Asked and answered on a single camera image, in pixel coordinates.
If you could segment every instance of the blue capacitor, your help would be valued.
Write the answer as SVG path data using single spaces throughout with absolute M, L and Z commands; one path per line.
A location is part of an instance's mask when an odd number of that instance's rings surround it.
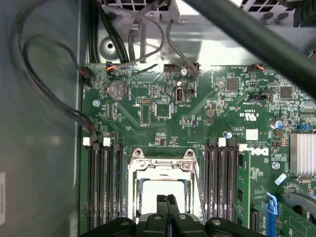
M 226 135 L 225 135 L 225 137 L 226 137 L 227 139 L 231 139 L 231 138 L 233 137 L 233 135 L 232 135 L 231 132 L 227 132 Z
M 277 121 L 276 121 L 276 127 L 277 127 L 278 129 L 282 129 L 282 128 L 283 128 L 283 122 L 282 122 L 281 120 L 277 120 Z

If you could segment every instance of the integrated circuit chip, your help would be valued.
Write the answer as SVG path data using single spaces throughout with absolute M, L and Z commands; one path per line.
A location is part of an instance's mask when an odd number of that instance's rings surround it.
M 291 99 L 292 97 L 292 87 L 283 86 L 280 88 L 280 98 L 281 99 Z
M 214 119 L 213 118 L 207 118 L 206 119 L 206 124 L 213 124 L 214 123 Z
M 226 81 L 226 90 L 238 91 L 238 81 L 235 79 L 229 79 Z
M 212 117 L 212 116 L 214 116 L 214 114 L 215 114 L 214 110 L 206 110 L 206 115 L 207 116 Z
M 170 109 L 169 105 L 156 105 L 156 117 L 169 117 Z

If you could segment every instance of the microchip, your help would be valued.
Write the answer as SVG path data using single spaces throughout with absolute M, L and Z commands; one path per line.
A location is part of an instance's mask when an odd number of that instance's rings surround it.
M 237 198 L 241 202 L 242 202 L 242 195 L 243 195 L 243 191 L 241 189 L 238 189 L 237 190 Z
M 166 140 L 164 138 L 160 139 L 160 145 L 165 146 L 166 145 Z
M 158 104 L 156 106 L 156 117 L 169 117 L 169 105 Z
M 277 147 L 277 141 L 272 141 L 272 147 Z
M 193 89 L 193 88 L 188 89 L 188 90 L 187 90 L 187 97 L 192 97 L 192 96 L 194 96 L 195 92 L 196 92 L 196 90 Z
M 207 118 L 207 119 L 206 119 L 206 123 L 207 123 L 207 124 L 213 124 L 213 123 L 214 123 L 214 119 L 212 119 L 212 118 Z
M 275 137 L 282 137 L 284 134 L 283 130 L 276 129 L 275 130 Z
M 239 154 L 238 155 L 238 165 L 240 165 L 241 167 L 243 167 L 243 154 Z
M 292 88 L 290 86 L 283 86 L 280 88 L 280 98 L 281 99 L 291 99 Z
M 214 110 L 206 110 L 206 115 L 207 116 L 213 117 L 214 114 L 215 114 Z
M 238 81 L 235 79 L 229 79 L 226 81 L 226 90 L 238 91 Z

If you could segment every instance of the screw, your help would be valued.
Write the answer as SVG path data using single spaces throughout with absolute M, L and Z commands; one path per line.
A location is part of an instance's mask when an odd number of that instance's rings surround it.
M 94 107 L 99 107 L 100 104 L 101 104 L 101 102 L 100 102 L 99 100 L 94 100 L 94 101 L 92 102 L 92 105 L 93 105 Z
M 139 166 L 142 167 L 142 168 L 146 165 L 144 161 L 140 161 L 138 164 L 139 164 Z
M 188 70 L 186 68 L 182 68 L 181 75 L 185 76 L 186 74 L 188 74 Z
M 183 163 L 183 164 L 182 164 L 182 168 L 183 168 L 184 170 L 188 170 L 188 169 L 190 168 L 190 164 L 188 164 L 188 163 Z
M 281 165 L 279 162 L 273 162 L 272 163 L 272 169 L 280 169 L 281 168 Z
M 188 156 L 191 157 L 192 155 L 193 155 L 193 152 L 192 152 L 191 150 L 189 150 L 189 151 L 188 151 Z
M 215 226 L 219 226 L 222 222 L 219 220 L 212 220 L 212 224 Z
M 181 220 L 185 220 L 185 219 L 187 218 L 187 216 L 184 215 L 184 214 L 181 214 L 181 215 L 179 215 L 179 218 L 180 218 Z

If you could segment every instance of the internal usb port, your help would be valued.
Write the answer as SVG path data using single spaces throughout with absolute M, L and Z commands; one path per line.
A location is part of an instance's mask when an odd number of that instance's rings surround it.
M 183 98 L 183 89 L 177 88 L 176 89 L 176 102 L 182 102 L 182 98 Z

